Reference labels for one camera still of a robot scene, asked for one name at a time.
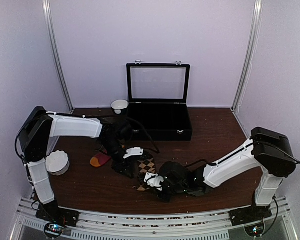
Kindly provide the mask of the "black tan argyle sock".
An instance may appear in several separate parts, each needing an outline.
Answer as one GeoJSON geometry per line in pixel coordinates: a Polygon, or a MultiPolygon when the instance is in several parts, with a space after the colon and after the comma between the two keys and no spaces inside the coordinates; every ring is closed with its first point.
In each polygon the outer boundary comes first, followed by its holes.
{"type": "Polygon", "coordinates": [[[146,192],[150,189],[150,187],[145,183],[144,179],[146,177],[146,173],[155,174],[156,170],[156,163],[154,158],[147,159],[147,160],[137,160],[137,186],[136,190],[138,192],[146,192]]]}

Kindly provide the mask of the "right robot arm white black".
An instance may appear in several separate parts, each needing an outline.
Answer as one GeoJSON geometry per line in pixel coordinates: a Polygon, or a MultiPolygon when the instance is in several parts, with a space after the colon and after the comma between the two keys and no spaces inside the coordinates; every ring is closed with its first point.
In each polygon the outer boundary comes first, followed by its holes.
{"type": "Polygon", "coordinates": [[[168,161],[158,173],[143,173],[142,181],[154,189],[159,198],[169,201],[177,194],[204,196],[254,168],[261,168],[263,175],[246,216],[256,221],[269,209],[283,179],[296,170],[289,139],[281,133],[256,127],[240,147],[214,162],[191,171],[177,162],[168,161]]]}

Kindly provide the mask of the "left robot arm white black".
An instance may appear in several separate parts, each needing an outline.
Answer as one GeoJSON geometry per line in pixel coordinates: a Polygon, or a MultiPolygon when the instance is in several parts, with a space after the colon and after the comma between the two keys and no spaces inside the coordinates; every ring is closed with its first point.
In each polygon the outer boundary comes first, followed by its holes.
{"type": "Polygon", "coordinates": [[[30,184],[34,187],[42,213],[51,222],[62,218],[46,167],[48,143],[54,137],[87,137],[98,139],[112,158],[112,169],[128,178],[134,177],[133,150],[125,150],[121,141],[132,136],[130,123],[125,119],[110,123],[97,117],[73,116],[48,112],[42,106],[33,109],[14,144],[22,152],[17,156],[25,165],[30,184]]]}

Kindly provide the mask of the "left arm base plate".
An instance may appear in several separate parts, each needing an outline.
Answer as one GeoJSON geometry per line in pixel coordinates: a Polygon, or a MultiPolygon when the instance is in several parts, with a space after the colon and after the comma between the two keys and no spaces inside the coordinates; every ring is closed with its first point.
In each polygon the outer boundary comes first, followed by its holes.
{"type": "Polygon", "coordinates": [[[63,227],[76,227],[80,213],[76,210],[59,207],[58,202],[55,200],[48,204],[40,203],[35,216],[38,219],[57,223],[63,227]]]}

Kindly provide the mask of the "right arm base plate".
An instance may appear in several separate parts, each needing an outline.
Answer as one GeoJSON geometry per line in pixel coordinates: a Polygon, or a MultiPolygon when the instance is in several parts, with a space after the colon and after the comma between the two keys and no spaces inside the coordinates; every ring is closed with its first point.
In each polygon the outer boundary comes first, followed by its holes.
{"type": "Polygon", "coordinates": [[[258,206],[256,202],[253,201],[251,206],[231,210],[228,213],[231,224],[232,226],[239,226],[261,221],[264,218],[269,218],[272,216],[270,206],[270,204],[265,206],[258,206]]]}

